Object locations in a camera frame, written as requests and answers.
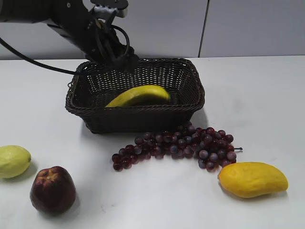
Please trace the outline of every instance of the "mango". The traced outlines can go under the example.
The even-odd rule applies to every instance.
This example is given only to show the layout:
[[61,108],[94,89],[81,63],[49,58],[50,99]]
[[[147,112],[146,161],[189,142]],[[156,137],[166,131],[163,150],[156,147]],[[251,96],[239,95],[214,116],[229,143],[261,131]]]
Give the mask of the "mango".
[[221,186],[242,198],[253,198],[288,189],[288,180],[276,167],[261,162],[227,165],[218,174]]

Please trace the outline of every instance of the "white table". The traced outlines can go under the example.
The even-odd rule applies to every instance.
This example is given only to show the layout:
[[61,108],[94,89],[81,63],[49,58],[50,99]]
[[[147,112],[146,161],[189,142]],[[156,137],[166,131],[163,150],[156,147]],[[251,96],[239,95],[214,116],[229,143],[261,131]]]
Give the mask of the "white table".
[[[192,121],[234,135],[237,160],[281,169],[285,193],[233,198],[217,174],[196,161],[151,159],[117,173],[111,155],[133,134],[93,135],[65,106],[72,76],[24,61],[0,61],[0,145],[32,153],[20,177],[0,181],[1,229],[286,229],[304,228],[305,56],[191,59],[206,91]],[[42,61],[75,70],[84,60]],[[30,203],[37,170],[63,166],[78,199],[66,214],[45,217]]]

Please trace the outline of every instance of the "dark brown basket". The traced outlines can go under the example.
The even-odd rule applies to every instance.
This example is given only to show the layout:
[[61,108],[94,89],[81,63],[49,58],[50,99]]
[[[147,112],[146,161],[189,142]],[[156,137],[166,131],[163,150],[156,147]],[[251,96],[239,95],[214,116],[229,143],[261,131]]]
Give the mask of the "dark brown basket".
[[[102,71],[93,62],[78,72]],[[171,100],[166,105],[105,108],[120,93],[140,85],[164,87]],[[68,112],[81,117],[95,134],[171,130],[189,121],[204,105],[204,89],[198,72],[186,59],[141,59],[134,73],[109,70],[96,76],[75,75],[66,97]]]

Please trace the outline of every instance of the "black wire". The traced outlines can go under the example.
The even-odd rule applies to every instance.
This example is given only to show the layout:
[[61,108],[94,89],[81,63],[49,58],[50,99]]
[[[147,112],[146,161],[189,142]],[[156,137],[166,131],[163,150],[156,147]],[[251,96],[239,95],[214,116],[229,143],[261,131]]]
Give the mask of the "black wire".
[[129,51],[129,48],[130,48],[130,41],[129,41],[129,37],[128,37],[127,33],[119,26],[111,25],[111,27],[120,31],[124,35],[124,37],[126,39],[126,50],[125,50],[124,55],[127,55],[128,51]]
[[0,44],[2,44],[5,48],[10,50],[13,54],[17,55],[18,57],[24,59],[27,62],[30,62],[30,63],[36,65],[36,66],[39,66],[41,68],[46,68],[46,69],[49,69],[49,70],[52,70],[52,71],[71,74],[71,75],[87,75],[86,72],[82,72],[82,73],[81,72],[73,72],[73,71],[69,71],[69,70],[65,70],[65,69],[61,69],[61,68],[56,68],[56,67],[52,67],[52,66],[37,62],[37,61],[21,54],[20,52],[18,52],[16,49],[14,49],[9,44],[7,44],[1,37],[0,37]]

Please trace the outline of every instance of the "red apple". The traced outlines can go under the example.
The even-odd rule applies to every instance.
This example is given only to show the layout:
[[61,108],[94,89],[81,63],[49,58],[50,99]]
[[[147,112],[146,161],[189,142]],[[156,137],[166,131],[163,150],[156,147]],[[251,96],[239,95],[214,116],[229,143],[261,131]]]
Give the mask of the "red apple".
[[41,212],[61,214],[74,203],[76,190],[68,171],[60,166],[41,170],[30,191],[32,205]]

